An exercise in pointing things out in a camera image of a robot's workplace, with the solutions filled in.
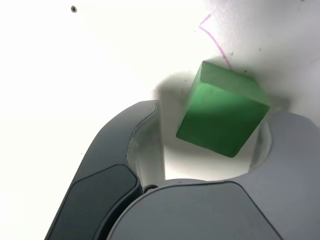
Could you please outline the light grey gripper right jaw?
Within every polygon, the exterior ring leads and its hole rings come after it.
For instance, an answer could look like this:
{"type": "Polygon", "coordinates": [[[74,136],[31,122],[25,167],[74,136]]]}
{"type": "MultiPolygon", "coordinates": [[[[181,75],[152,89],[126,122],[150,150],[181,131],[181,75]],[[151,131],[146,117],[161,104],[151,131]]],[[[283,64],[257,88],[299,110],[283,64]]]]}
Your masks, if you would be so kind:
{"type": "Polygon", "coordinates": [[[108,239],[319,239],[319,129],[277,112],[262,133],[269,152],[260,165],[220,181],[169,180],[131,203],[108,239]]]}

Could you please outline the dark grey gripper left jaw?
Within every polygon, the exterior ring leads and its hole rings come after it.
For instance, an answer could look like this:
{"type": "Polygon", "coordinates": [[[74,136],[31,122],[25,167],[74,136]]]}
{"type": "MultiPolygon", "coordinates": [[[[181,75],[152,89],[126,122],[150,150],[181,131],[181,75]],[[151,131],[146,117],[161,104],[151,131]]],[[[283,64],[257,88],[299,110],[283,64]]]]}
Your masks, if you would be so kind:
{"type": "Polygon", "coordinates": [[[46,234],[48,240],[105,240],[144,187],[165,178],[161,108],[138,102],[112,118],[87,149],[46,234]]]}

